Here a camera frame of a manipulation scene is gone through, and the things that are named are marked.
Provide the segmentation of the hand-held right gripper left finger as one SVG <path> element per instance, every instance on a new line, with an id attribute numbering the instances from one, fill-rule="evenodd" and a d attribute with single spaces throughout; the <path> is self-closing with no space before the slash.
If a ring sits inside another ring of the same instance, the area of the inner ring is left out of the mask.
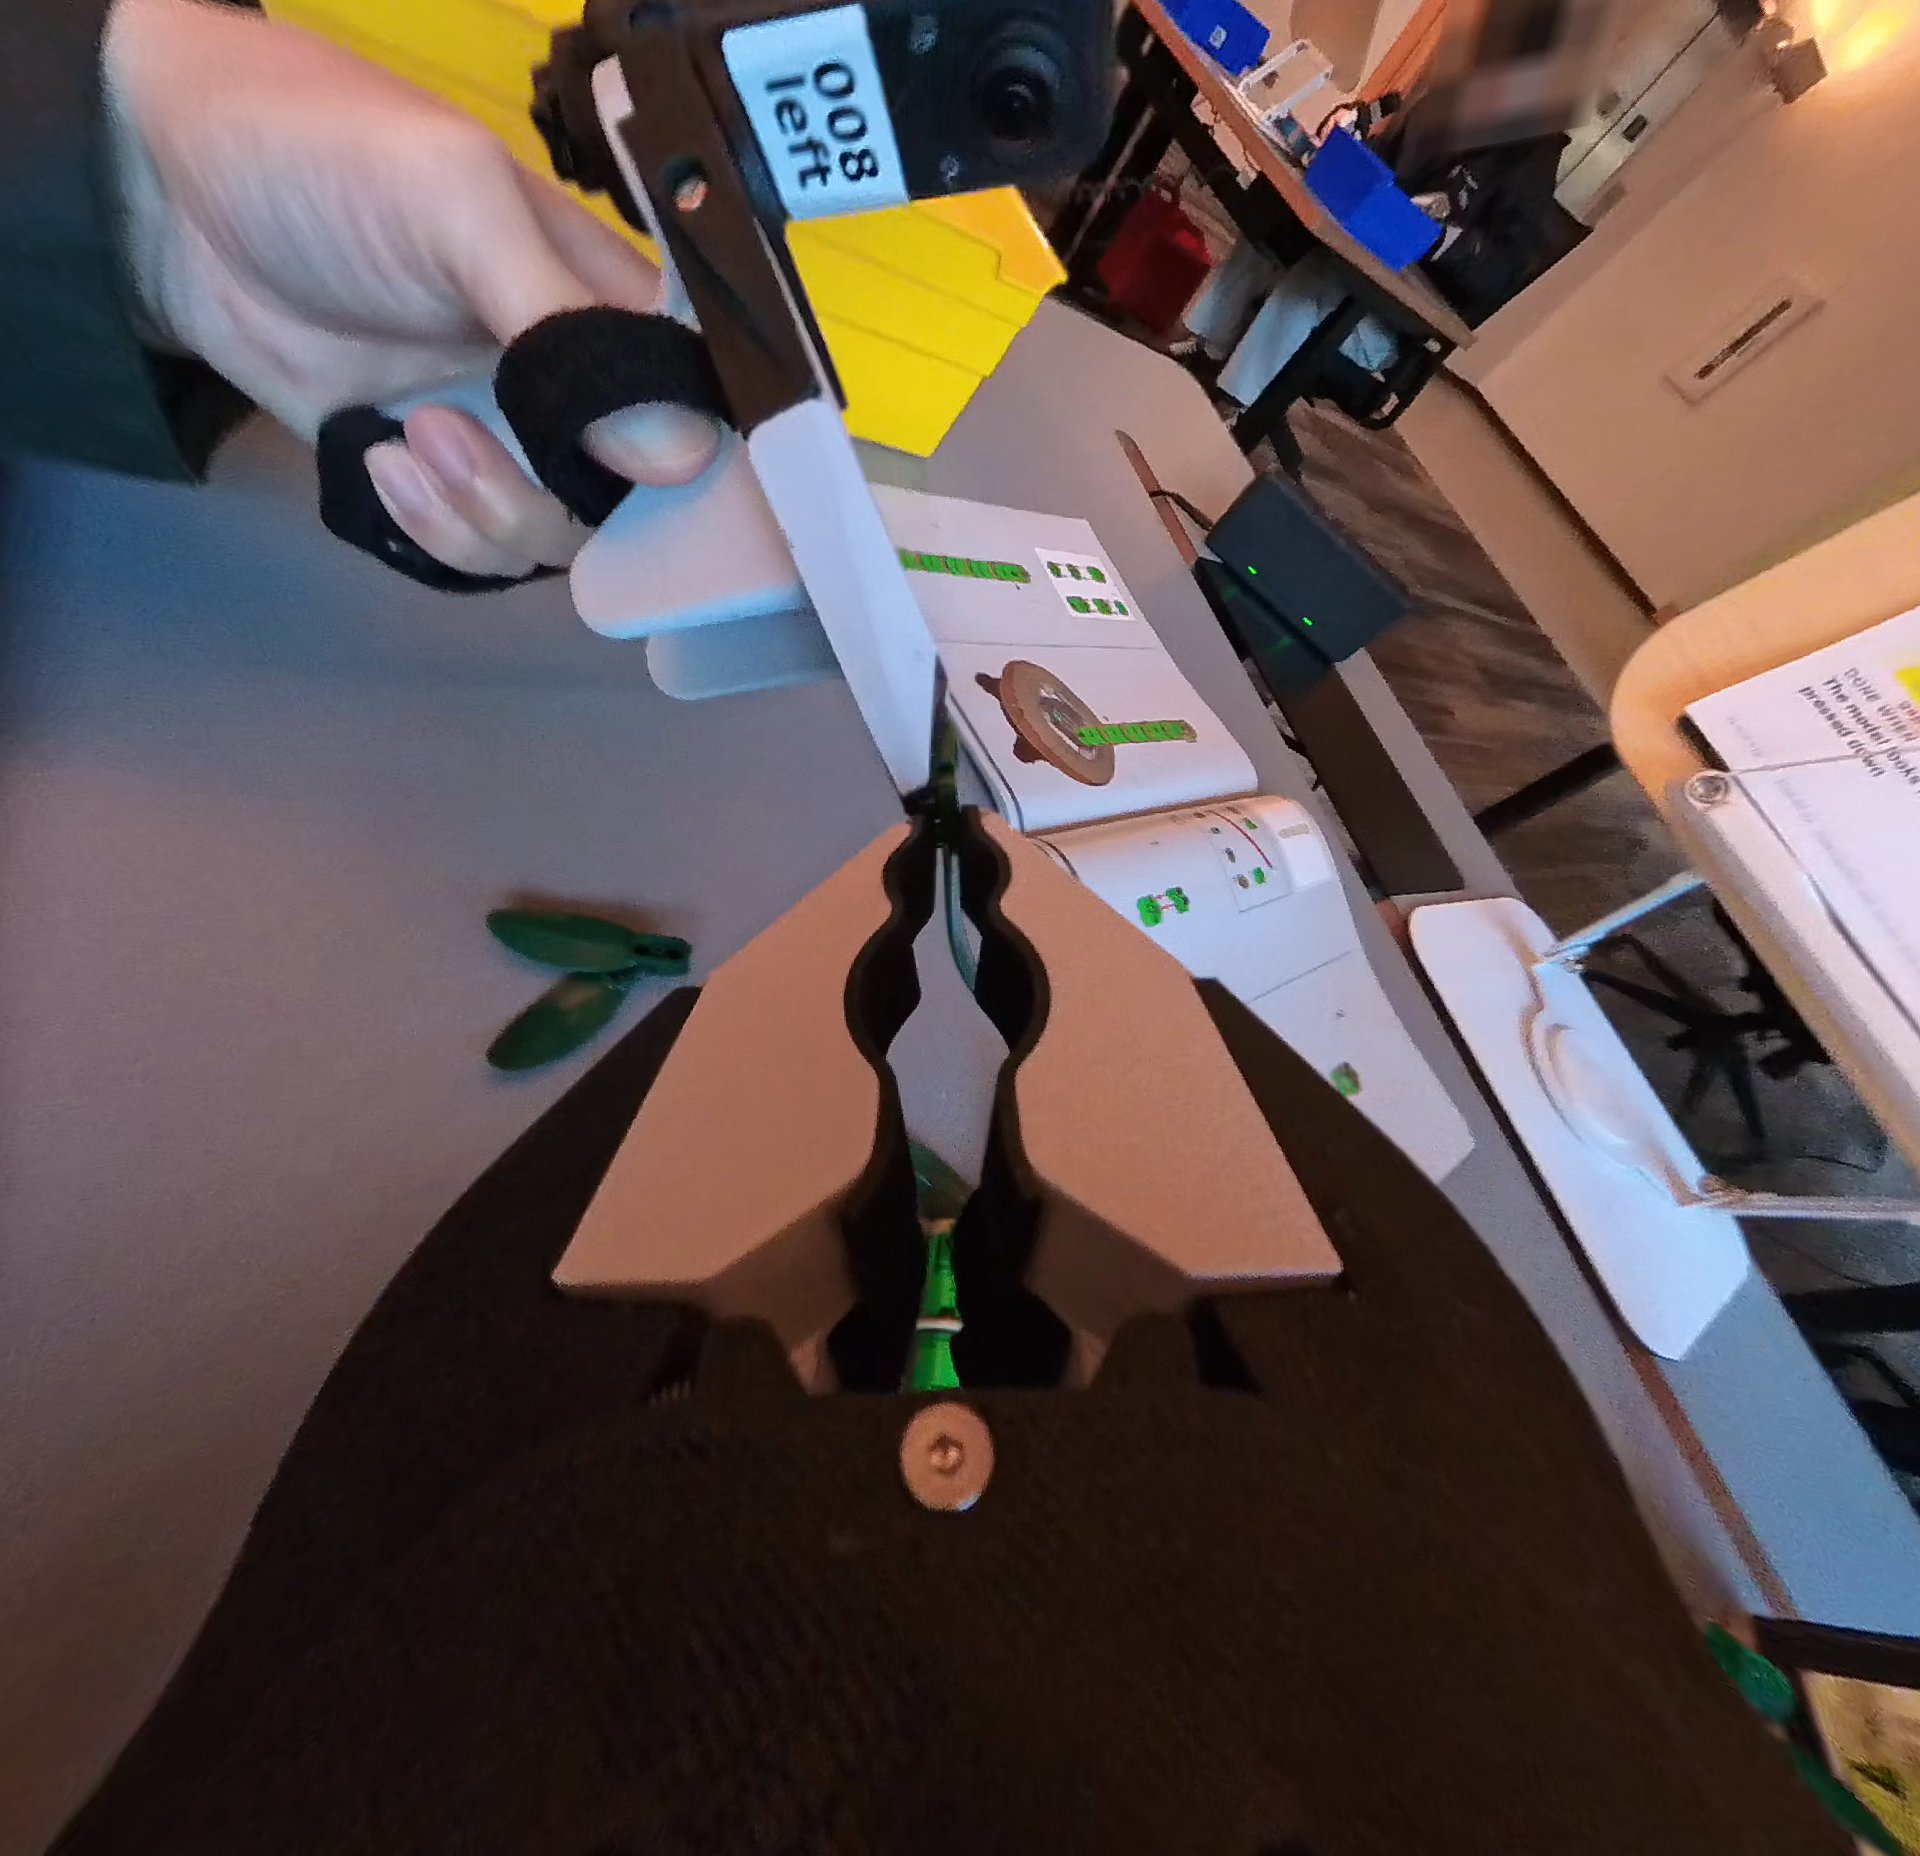
<path id="1" fill-rule="evenodd" d="M 691 997 L 565 1241 L 574 1297 L 687 1304 L 898 1389 L 926 1241 L 889 1046 L 921 1004 L 926 818 L 886 828 Z"/>

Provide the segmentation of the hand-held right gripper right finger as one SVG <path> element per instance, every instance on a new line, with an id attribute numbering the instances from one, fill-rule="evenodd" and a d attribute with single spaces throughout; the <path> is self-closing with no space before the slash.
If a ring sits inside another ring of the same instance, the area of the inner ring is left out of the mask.
<path id="1" fill-rule="evenodd" d="M 1326 1291 L 1336 1245 L 1199 986 L 1029 836 L 958 818 L 970 1004 L 1001 1036 L 958 1224 L 958 1374 L 1065 1386 L 1136 1315 Z"/>

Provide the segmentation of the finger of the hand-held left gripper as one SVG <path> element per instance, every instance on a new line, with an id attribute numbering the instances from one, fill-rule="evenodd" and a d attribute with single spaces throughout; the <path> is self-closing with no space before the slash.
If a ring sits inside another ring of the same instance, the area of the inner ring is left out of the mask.
<path id="1" fill-rule="evenodd" d="M 938 652 L 848 433 L 802 398 L 748 437 L 758 494 L 906 806 L 931 788 Z"/>
<path id="2" fill-rule="evenodd" d="M 674 702 L 840 684 L 737 437 L 687 487 L 636 487 L 574 553 L 565 589 L 598 639 L 643 644 Z"/>

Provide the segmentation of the dark green double toy leaf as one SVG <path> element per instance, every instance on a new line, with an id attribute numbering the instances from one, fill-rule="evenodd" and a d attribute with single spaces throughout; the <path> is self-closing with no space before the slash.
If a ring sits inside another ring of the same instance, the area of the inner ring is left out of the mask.
<path id="1" fill-rule="evenodd" d="M 495 909 L 485 928 L 500 948 L 554 970 L 554 986 L 495 1035 L 485 1050 L 495 1075 L 531 1075 L 584 1050 L 640 986 L 674 986 L 691 970 L 687 937 L 614 915 Z"/>

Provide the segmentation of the bright green toy stem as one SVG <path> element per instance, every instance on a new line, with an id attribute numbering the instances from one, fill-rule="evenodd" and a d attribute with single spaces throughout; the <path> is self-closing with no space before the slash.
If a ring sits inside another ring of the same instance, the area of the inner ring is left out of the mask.
<path id="1" fill-rule="evenodd" d="M 921 1141 L 909 1141 L 921 1224 L 921 1297 L 906 1360 L 906 1394 L 953 1394 L 961 1389 L 953 1345 L 961 1334 L 953 1232 L 970 1186 Z"/>

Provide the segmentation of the person's left forearm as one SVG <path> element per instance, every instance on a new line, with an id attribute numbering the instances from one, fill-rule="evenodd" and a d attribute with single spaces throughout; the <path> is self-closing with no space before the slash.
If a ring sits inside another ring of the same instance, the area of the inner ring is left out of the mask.
<path id="1" fill-rule="evenodd" d="M 158 349 L 140 322 L 106 138 L 106 8 L 0 0 L 0 441 L 3 453 L 200 479 L 254 398 Z"/>

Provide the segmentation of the grey desk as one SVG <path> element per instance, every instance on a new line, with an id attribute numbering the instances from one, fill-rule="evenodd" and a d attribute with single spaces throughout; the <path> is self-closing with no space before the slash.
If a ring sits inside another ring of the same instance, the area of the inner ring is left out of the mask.
<path id="1" fill-rule="evenodd" d="M 580 1075 L 500 1080 L 509 898 L 705 975 L 889 818 L 836 684 L 669 702 L 562 586 L 340 546 L 309 453 L 3 477 L 3 1851 L 222 1591 L 337 1349 Z"/>

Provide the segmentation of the long wooden desk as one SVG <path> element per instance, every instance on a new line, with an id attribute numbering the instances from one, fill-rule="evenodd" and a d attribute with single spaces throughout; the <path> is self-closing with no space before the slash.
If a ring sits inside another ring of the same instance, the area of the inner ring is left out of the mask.
<path id="1" fill-rule="evenodd" d="M 1124 0 L 1121 33 L 1132 42 L 1129 94 L 1147 124 L 1176 143 L 1199 189 L 1241 239 L 1271 255 L 1326 253 L 1347 303 L 1379 322 L 1459 353 L 1475 348 L 1470 322 L 1409 263 L 1379 263 L 1324 200 L 1306 173 L 1264 138 L 1259 123 L 1233 94 L 1233 80 L 1176 33 L 1161 0 Z"/>

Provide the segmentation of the person's left hand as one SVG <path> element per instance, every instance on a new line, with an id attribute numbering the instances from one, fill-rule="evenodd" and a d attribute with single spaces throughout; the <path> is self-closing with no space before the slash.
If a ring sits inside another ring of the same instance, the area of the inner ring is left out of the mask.
<path id="1" fill-rule="evenodd" d="M 149 330 L 303 441 L 562 308 L 661 305 L 640 245 L 483 123 L 255 8 L 113 0 L 103 98 Z"/>

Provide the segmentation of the yellow plastic bin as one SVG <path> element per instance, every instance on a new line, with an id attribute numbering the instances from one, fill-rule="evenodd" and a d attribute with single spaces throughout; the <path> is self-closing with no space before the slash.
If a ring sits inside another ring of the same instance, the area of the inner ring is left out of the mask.
<path id="1" fill-rule="evenodd" d="M 531 67 L 584 0 L 259 0 L 475 118 L 548 169 Z M 1017 189 L 810 221 L 788 232 L 858 441 L 931 453 L 1065 282 Z"/>

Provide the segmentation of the open instruction booklet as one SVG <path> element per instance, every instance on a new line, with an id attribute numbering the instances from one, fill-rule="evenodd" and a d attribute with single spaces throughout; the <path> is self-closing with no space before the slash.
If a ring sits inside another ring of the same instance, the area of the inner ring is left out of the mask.
<path id="1" fill-rule="evenodd" d="M 1443 1180 L 1475 1139 L 1379 989 L 1326 828 L 1259 793 L 1091 525 L 874 498 L 993 807 Z"/>

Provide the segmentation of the red bin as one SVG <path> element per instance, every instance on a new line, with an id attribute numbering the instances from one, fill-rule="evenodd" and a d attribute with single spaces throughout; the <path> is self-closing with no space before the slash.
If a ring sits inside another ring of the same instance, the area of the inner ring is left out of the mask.
<path id="1" fill-rule="evenodd" d="M 1096 260 L 1102 303 L 1152 336 L 1167 336 L 1184 308 L 1216 270 L 1199 223 L 1184 205 L 1184 189 L 1155 178 L 1124 211 L 1111 245 Z"/>

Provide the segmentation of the black box with green lights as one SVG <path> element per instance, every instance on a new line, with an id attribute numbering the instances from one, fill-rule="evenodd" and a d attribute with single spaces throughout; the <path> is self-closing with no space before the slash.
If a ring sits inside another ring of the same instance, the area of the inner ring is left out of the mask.
<path id="1" fill-rule="evenodd" d="M 1256 477 L 1199 546 L 1271 696 L 1319 686 L 1336 666 L 1411 619 L 1405 586 L 1286 472 Z"/>

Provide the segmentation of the blue bin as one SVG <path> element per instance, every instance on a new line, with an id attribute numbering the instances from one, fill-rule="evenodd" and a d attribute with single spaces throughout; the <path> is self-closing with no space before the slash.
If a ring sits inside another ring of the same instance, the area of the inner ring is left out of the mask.
<path id="1" fill-rule="evenodd" d="M 1241 0 L 1155 0 L 1164 20 L 1228 77 L 1244 77 L 1268 54 L 1268 21 Z"/>
<path id="2" fill-rule="evenodd" d="M 1306 166 L 1312 200 L 1386 270 L 1409 270 L 1443 244 L 1443 221 L 1395 184 L 1395 169 L 1347 129 L 1329 124 Z"/>

